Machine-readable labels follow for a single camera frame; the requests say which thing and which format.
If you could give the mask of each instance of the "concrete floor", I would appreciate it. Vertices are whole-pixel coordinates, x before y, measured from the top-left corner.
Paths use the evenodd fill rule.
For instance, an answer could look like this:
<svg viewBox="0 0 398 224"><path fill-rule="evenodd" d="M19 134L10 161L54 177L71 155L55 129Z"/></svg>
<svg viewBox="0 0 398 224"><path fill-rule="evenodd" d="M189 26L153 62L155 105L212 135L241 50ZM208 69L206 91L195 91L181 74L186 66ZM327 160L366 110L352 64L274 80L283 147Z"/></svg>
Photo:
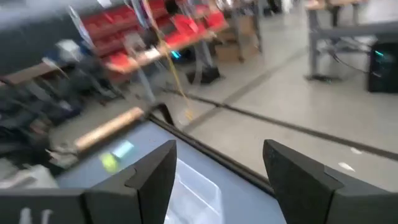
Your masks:
<svg viewBox="0 0 398 224"><path fill-rule="evenodd" d="M362 21L398 18L387 12L389 8L396 9L391 7L393 2L371 1L363 8ZM379 11L375 8L382 9L383 14L378 16ZM350 18L349 9L343 11L342 21L347 18ZM321 13L320 19L326 23L327 14ZM219 63L224 79L209 86L192 88L181 77L186 92L398 153L395 141L398 133L395 116L398 96L368 93L364 86L365 74L336 64L327 57L321 62L322 72L338 75L343 82L324 84L308 82L303 78L308 72L308 30L305 11L301 6L290 14L264 18L261 30L264 44L262 55L243 64ZM366 57L363 55L342 55L341 59L357 68L366 68ZM165 78L169 77L168 74L160 74L160 77L169 79ZM127 100L115 101L106 107L91 106L82 116L55 130L53 141L72 141L132 106L145 108L146 103L138 100L136 93L142 93L139 86L132 88ZM191 100L194 120L188 121L184 115L187 105L182 97L161 92L157 97L169 106L178 128L261 175L267 175L262 163L262 144L265 139L275 139L344 173L386 190L398 190L398 182L389 177L398 168L396 161L195 100Z"/></svg>

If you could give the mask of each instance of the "clear plastic bin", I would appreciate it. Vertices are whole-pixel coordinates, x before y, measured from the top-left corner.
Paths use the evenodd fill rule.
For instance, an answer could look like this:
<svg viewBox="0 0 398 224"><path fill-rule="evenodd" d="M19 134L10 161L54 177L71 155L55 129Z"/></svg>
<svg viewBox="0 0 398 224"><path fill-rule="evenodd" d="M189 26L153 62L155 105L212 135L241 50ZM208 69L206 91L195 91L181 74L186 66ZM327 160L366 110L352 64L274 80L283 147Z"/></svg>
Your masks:
<svg viewBox="0 0 398 224"><path fill-rule="evenodd" d="M164 223L224 223L220 189L179 159Z"/></svg>

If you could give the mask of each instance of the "black floor line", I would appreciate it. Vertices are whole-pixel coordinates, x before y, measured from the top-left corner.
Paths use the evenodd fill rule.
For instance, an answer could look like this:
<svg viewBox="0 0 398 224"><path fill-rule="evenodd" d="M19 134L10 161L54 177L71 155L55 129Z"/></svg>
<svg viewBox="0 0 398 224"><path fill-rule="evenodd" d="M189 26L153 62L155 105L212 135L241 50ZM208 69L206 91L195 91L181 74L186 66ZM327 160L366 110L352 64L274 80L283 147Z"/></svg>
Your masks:
<svg viewBox="0 0 398 224"><path fill-rule="evenodd" d="M180 94L177 91L169 91L169 92L174 93L174 94L178 94L178 95ZM315 131L315 130L312 130L312 129L304 128L304 127L296 125L296 124L291 124L291 123L288 123L288 122L285 122L285 121L280 121L278 119L274 119L274 118L270 118L270 117L263 116L263 115L260 115L260 114L256 114L256 113L253 113L253 112L250 112L250 111L247 111L247 110L242 110L242 109L239 109L239 108L235 108L235 107L227 105L227 104L218 103L218 102L211 101L211 100L208 100L208 99L203 99L203 98L201 98L199 96L192 96L192 95L189 95L189 94L186 94L186 96L188 98L193 99L193 100L197 100L197 101L201 101L201 102L208 103L208 104L211 104L211 105L215 105L218 108L224 108L226 110L234 111L234 112L249 116L251 118L259 119L261 121L265 121L265 122L268 122L268 123L271 123L271 124L276 124L278 126L289 128L289 129L292 129L294 131L298 131L298 132L301 132L301 133L309 134L311 136L315 136L315 137L318 137L320 139L324 139L324 140L327 140L327 141L332 141L332 142L335 142L335 143L338 143L338 144L342 144L342 145L345 145L345 146L349 146L349 147L354 147L356 149L359 149L359 150L362 150L362 151L365 151L365 152L368 152L368 153L371 153L371 154L375 154L377 156L381 156L381 157L385 157L385 158L388 158L388 159L391 159L391 160L394 160L394 161L398 161L398 154L394 153L394 152L390 152L390 151L387 151L387 150L384 150L384 149L379 149L379 148L376 148L376 147L373 147L373 146L369 146L367 144L363 144L363 143L360 143L360 142L352 141L352 140L349 140L349 139L340 138L338 136L333 136L331 134L326 134L326 133L322 133L322 132Z"/></svg>

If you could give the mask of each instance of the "white container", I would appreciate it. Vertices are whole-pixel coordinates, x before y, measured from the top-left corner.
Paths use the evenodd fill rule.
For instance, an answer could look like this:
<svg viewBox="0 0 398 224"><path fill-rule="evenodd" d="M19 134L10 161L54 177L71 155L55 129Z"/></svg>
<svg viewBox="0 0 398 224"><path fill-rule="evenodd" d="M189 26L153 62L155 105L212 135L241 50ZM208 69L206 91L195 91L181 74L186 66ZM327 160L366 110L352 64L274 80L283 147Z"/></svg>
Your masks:
<svg viewBox="0 0 398 224"><path fill-rule="evenodd" d="M164 223L224 223L220 189L179 159Z"/></svg>

